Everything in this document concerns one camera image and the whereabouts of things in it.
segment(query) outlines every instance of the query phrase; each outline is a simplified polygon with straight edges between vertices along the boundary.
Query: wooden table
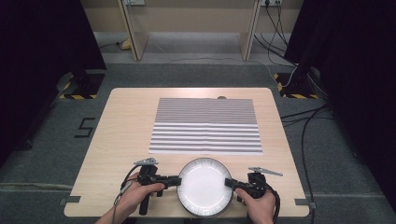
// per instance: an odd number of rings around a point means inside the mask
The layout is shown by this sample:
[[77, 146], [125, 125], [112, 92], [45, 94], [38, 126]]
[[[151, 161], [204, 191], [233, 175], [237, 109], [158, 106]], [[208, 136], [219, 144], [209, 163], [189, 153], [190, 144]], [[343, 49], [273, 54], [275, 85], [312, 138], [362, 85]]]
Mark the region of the wooden table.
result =
[[[262, 156], [149, 154], [150, 138], [160, 98], [252, 99], [262, 141]], [[304, 217], [309, 209], [296, 205], [304, 192], [272, 93], [266, 88], [125, 88], [111, 92], [93, 136], [75, 186], [70, 194], [78, 203], [67, 203], [69, 217], [100, 217], [114, 202], [120, 183], [135, 161], [155, 158], [158, 175], [178, 175], [190, 161], [210, 157], [222, 162], [231, 176], [247, 182], [249, 166], [280, 172], [266, 175], [280, 195], [280, 217]], [[245, 217], [247, 209], [236, 201], [219, 217]], [[138, 209], [131, 217], [140, 217]], [[146, 217], [192, 217], [181, 205], [177, 189], [151, 198]]]

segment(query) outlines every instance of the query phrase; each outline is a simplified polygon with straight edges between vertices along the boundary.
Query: gray carpet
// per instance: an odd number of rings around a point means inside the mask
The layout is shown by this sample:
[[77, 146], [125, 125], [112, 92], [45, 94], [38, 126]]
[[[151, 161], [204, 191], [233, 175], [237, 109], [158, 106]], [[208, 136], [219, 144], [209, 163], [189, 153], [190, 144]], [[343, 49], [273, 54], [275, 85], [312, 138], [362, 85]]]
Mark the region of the gray carpet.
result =
[[[271, 73], [291, 71], [270, 66]], [[280, 116], [317, 108], [324, 100], [280, 97], [263, 65], [220, 64], [108, 64], [106, 77], [94, 100], [56, 99], [35, 133], [33, 148], [14, 151], [0, 170], [1, 183], [43, 183], [72, 186], [94, 130], [89, 138], [78, 129], [83, 118], [96, 127], [111, 90], [119, 87], [267, 87], [273, 91]], [[64, 87], [69, 75], [59, 82]], [[305, 133], [306, 165], [314, 191], [315, 223], [396, 223], [396, 216], [370, 170], [349, 149], [331, 111], [312, 119]], [[309, 197], [302, 164], [304, 122], [285, 127], [304, 191]], [[96, 217], [71, 218], [60, 203], [70, 189], [37, 187], [0, 188], [0, 223], [93, 223]], [[278, 223], [310, 223], [311, 216], [281, 218]], [[139, 219], [139, 223], [182, 223], [179, 219]], [[244, 223], [241, 219], [204, 219], [202, 223]]]

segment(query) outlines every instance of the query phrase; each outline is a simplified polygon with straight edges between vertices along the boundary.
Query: hazard tape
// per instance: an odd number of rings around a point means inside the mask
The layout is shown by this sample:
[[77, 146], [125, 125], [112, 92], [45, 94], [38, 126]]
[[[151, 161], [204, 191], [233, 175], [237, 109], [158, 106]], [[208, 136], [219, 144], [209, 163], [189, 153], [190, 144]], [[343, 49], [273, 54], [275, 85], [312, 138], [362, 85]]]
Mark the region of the hazard tape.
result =
[[91, 100], [95, 99], [96, 95], [72, 95], [72, 94], [62, 94], [59, 96], [60, 99], [71, 99], [71, 100]]
[[316, 94], [292, 94], [292, 93], [285, 93], [282, 88], [282, 83], [278, 80], [279, 75], [274, 75], [275, 81], [277, 83], [277, 89], [279, 90], [280, 96], [285, 98], [295, 98], [295, 99], [318, 99]]
[[[73, 86], [73, 76], [70, 77], [69, 81], [64, 85], [64, 92]], [[71, 99], [71, 100], [91, 100], [96, 98], [96, 92], [89, 92], [94, 94], [81, 94], [81, 91], [73, 91], [71, 93], [64, 93], [59, 96], [60, 99]]]

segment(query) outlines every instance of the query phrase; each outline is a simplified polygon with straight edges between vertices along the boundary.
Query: metal bracket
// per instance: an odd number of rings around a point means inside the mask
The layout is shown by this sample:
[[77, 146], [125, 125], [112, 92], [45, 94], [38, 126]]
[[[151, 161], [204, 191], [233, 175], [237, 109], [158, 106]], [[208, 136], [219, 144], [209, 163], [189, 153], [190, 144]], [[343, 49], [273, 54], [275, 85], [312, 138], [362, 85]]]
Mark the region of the metal bracket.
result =
[[317, 204], [316, 203], [311, 203], [307, 199], [294, 199], [294, 202], [296, 205], [306, 205], [309, 206], [311, 209], [317, 209]]
[[142, 161], [136, 161], [134, 163], [135, 165], [155, 165], [158, 164], [158, 162], [154, 158], [148, 158]]
[[263, 174], [268, 174], [268, 175], [279, 175], [279, 176], [283, 176], [282, 173], [270, 171], [270, 170], [267, 170], [267, 169], [263, 169], [263, 168], [261, 168], [261, 167], [249, 167], [248, 169], [249, 169], [249, 170], [252, 170], [252, 171], [254, 171], [254, 172], [257, 172], [257, 173], [263, 173]]
[[69, 196], [67, 198], [62, 198], [59, 201], [60, 206], [66, 206], [67, 203], [79, 203], [81, 196]]

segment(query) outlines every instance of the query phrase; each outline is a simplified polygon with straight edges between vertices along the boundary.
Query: tripod base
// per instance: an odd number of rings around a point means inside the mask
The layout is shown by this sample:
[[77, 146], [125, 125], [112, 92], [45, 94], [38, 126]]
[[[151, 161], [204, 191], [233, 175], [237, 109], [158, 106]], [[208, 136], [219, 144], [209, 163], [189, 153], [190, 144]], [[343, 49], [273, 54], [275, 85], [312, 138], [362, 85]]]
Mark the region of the tripod base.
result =
[[289, 83], [291, 73], [278, 73], [274, 75], [277, 88], [282, 97], [298, 99], [318, 99], [312, 90], [309, 79], [305, 78], [301, 83]]
[[70, 77], [60, 98], [73, 100], [94, 99], [105, 78], [105, 74], [87, 74], [87, 76], [89, 78], [89, 84], [84, 87], [80, 87], [76, 80]]

